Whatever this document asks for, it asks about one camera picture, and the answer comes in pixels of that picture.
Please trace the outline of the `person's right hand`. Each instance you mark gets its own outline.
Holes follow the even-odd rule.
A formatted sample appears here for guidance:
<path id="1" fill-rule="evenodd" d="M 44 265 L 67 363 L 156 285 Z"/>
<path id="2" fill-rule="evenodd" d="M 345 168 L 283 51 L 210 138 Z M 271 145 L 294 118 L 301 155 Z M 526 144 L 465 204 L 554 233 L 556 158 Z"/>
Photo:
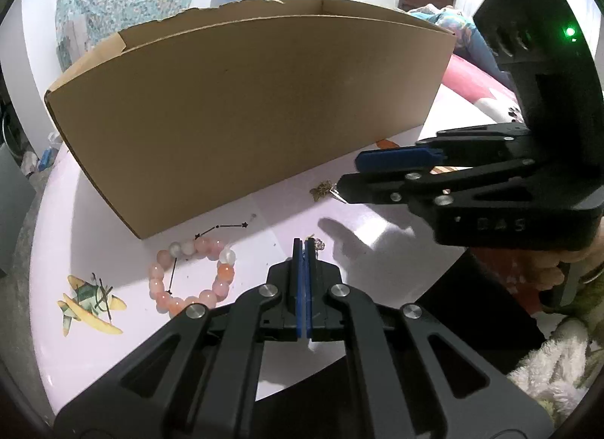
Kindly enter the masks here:
<path id="1" fill-rule="evenodd" d="M 530 287 L 527 296 L 519 301 L 529 314 L 542 310 L 539 291 L 551 290 L 564 282 L 563 264 L 578 264 L 581 276 L 596 272 L 603 266 L 603 221 L 600 221 L 592 243 L 579 251 L 526 251 L 519 255 L 521 273 Z"/>

